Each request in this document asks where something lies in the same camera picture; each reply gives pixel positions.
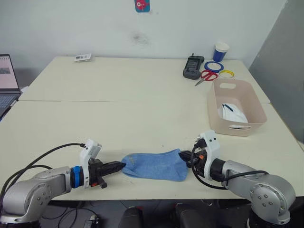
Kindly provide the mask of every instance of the blue tape roll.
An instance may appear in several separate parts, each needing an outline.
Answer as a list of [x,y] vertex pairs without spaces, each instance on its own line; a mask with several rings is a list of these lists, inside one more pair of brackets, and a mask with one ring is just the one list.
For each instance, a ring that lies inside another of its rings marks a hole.
[[75,166],[73,168],[73,173],[75,176],[75,187],[74,188],[78,188],[79,187],[79,182],[80,182],[80,166]]
[[[219,69],[219,70],[210,69],[210,68],[208,67],[208,64],[210,64],[210,63],[215,63],[215,64],[219,65],[219,66],[220,66],[220,69]],[[223,66],[222,64],[220,64],[220,63],[218,63],[218,62],[214,62],[214,61],[210,61],[210,62],[205,63],[205,66],[204,66],[204,67],[205,67],[206,70],[212,71],[212,72],[214,72],[214,73],[218,73],[219,71],[221,71],[221,70],[224,69],[224,66]]]

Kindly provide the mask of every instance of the white table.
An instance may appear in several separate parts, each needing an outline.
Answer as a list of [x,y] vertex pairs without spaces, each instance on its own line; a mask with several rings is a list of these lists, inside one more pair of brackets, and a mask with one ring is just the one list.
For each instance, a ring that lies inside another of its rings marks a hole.
[[[205,101],[211,82],[194,87],[184,78],[185,59],[100,58],[74,63],[56,57],[31,84],[21,101]],[[235,79],[251,83],[261,103],[268,97],[239,60],[225,60]]]
[[[249,137],[217,135],[221,159],[235,160],[288,180],[304,196],[304,153],[271,104],[262,104],[268,121]],[[207,105],[197,100],[147,102],[18,102],[0,122],[0,186],[49,149],[92,138],[103,145],[97,158],[120,161],[130,153],[191,149],[210,129]],[[80,147],[54,152],[40,164],[53,168],[79,164]],[[36,171],[30,171],[25,178]],[[61,200],[233,199],[229,191],[200,184],[189,171],[183,182],[104,177],[106,189],[78,188]]]

